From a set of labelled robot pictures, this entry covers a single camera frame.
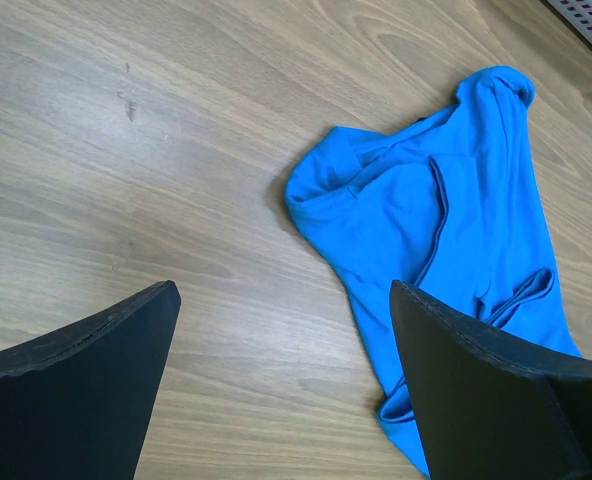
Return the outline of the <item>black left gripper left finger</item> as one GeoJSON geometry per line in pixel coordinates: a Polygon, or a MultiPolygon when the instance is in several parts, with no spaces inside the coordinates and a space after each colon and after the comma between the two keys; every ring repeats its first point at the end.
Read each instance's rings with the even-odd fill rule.
{"type": "Polygon", "coordinates": [[[0,479],[133,478],[180,306],[158,282],[0,351],[0,479]]]}

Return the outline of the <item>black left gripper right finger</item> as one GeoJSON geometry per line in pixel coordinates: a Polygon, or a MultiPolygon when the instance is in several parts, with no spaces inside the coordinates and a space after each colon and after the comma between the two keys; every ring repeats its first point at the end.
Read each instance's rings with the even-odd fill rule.
{"type": "Polygon", "coordinates": [[[592,479],[592,360],[394,282],[391,317],[433,479],[592,479]]]}

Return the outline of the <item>blue t shirt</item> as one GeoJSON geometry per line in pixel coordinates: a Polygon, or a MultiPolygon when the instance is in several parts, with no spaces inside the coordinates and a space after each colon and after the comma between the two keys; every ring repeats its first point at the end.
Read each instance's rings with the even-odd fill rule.
{"type": "Polygon", "coordinates": [[[285,190],[302,236],[343,283],[384,391],[388,439],[428,469],[390,316],[400,280],[532,343],[577,355],[535,178],[521,72],[494,66],[402,131],[335,127],[285,190]]]}

